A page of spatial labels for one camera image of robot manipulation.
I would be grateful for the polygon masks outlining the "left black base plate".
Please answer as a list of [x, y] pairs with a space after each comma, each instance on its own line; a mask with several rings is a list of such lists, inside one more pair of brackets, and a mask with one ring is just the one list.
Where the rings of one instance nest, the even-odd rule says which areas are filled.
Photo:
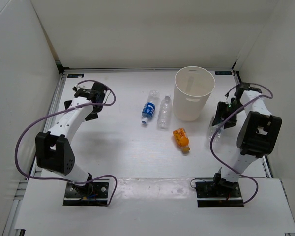
[[99, 180], [85, 186], [66, 184], [63, 205], [64, 206], [99, 206], [108, 204], [109, 180]]

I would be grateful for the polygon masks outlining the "cream plastic bin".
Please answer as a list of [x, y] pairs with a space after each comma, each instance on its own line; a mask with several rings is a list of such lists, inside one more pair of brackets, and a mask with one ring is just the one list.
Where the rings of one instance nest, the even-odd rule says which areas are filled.
[[214, 76], [204, 68], [188, 66], [176, 73], [174, 82], [174, 115], [182, 121], [195, 121], [215, 88]]

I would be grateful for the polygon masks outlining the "orange juice bottle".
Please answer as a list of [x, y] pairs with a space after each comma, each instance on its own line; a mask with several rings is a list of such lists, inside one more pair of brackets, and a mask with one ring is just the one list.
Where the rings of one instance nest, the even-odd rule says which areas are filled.
[[183, 153], [188, 153], [190, 151], [189, 139], [186, 135], [184, 128], [179, 128], [173, 131], [173, 136], [176, 144], [179, 146]]

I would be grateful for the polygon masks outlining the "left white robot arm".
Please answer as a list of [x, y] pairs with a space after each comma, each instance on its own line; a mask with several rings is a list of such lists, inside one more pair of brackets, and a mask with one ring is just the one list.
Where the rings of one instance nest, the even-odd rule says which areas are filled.
[[36, 161], [38, 167], [53, 172], [77, 185], [77, 191], [84, 197], [93, 193], [90, 174], [76, 163], [71, 141], [84, 121], [98, 118], [102, 110], [108, 87], [94, 82], [92, 88], [75, 86], [72, 100], [65, 101], [65, 113], [46, 133], [35, 137]]

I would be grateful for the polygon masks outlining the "blue corner sticker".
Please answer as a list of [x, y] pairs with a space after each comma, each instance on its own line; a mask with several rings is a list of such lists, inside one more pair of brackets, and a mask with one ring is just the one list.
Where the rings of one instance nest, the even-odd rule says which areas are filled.
[[218, 75], [218, 76], [228, 76], [232, 74], [233, 73], [231, 71], [215, 71], [215, 75]]
[[84, 74], [68, 74], [67, 78], [83, 78]]

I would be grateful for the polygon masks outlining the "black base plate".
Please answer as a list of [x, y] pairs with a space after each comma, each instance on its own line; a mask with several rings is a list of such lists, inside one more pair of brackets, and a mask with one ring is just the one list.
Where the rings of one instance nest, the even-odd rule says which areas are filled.
[[64, 206], [99, 206], [108, 204], [109, 180], [99, 180], [85, 186], [66, 184], [63, 205]]
[[216, 186], [212, 179], [194, 178], [190, 187], [196, 191], [198, 208], [244, 207], [238, 183], [234, 188]]

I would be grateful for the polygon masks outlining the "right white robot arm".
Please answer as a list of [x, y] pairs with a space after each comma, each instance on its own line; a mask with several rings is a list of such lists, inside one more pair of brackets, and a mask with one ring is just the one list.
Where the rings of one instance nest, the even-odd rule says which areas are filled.
[[216, 136], [221, 129], [236, 126], [238, 113], [246, 113], [232, 164], [227, 166], [228, 170], [219, 170], [214, 175], [211, 191], [218, 197], [236, 187], [239, 177], [251, 163], [272, 153], [282, 125], [282, 119], [274, 116], [265, 106], [262, 100], [265, 95], [259, 85], [240, 83], [233, 90], [232, 98], [218, 103], [211, 125], [216, 129], [213, 133]]

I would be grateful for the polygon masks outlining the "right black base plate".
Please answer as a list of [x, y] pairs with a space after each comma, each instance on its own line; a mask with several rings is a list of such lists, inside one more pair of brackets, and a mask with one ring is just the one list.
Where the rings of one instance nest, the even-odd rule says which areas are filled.
[[238, 183], [234, 188], [216, 186], [212, 179], [194, 178], [190, 187], [196, 191], [198, 208], [244, 207]]

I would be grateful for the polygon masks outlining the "left blue corner sticker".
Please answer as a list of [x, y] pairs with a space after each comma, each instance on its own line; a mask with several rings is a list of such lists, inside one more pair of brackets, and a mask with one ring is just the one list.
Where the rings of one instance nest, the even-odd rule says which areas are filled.
[[67, 78], [83, 78], [84, 74], [68, 74]]

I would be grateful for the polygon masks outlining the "clear plastic bottle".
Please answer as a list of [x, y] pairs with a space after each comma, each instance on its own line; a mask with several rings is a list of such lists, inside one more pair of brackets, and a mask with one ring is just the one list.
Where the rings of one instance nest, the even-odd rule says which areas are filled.
[[171, 114], [172, 114], [172, 100], [171, 96], [165, 95], [164, 99], [161, 101], [158, 119], [157, 119], [157, 128], [160, 130], [167, 130], [169, 128]]

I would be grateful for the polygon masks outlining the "right blue corner sticker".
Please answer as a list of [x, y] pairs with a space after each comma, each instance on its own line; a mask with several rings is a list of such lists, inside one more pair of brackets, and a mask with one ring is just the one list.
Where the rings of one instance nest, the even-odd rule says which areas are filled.
[[228, 76], [232, 74], [233, 73], [231, 71], [215, 71], [215, 75], [218, 75], [218, 76]]

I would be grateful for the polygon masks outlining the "blue label plastic bottle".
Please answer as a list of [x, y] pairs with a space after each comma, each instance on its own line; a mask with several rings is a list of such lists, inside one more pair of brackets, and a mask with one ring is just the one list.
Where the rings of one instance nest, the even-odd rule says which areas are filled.
[[146, 125], [154, 116], [156, 106], [158, 104], [160, 93], [156, 90], [151, 90], [149, 92], [147, 101], [142, 110], [142, 120], [141, 123]]

